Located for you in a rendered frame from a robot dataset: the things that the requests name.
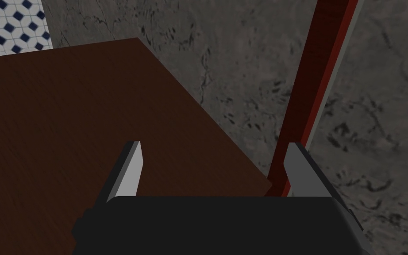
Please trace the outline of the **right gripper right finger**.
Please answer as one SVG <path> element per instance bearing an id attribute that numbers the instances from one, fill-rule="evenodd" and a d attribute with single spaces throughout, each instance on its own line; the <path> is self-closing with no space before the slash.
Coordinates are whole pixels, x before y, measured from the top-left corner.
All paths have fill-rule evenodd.
<path id="1" fill-rule="evenodd" d="M 283 165 L 296 196 L 332 197 L 344 209 L 348 209 L 340 194 L 301 143 L 288 145 Z"/>

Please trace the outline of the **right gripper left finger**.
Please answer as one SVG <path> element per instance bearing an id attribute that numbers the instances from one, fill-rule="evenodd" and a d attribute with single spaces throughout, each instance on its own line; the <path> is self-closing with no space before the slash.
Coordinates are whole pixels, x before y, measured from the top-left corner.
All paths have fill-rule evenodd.
<path id="1" fill-rule="evenodd" d="M 98 204 L 105 204 L 120 196 L 135 196 L 143 167 L 141 143 L 128 141 L 113 166 L 109 177 L 97 197 Z"/>

